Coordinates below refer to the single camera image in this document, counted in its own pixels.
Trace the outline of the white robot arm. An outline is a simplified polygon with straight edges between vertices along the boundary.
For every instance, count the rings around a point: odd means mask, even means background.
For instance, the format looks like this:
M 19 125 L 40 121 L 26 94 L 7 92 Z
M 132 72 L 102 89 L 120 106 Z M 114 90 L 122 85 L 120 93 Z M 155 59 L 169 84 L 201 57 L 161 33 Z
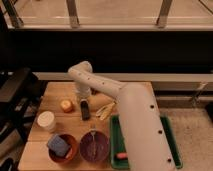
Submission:
M 141 83 L 124 83 L 97 76 L 88 61 L 69 68 L 70 77 L 116 101 L 130 171 L 175 171 L 176 166 L 160 120 L 156 98 Z

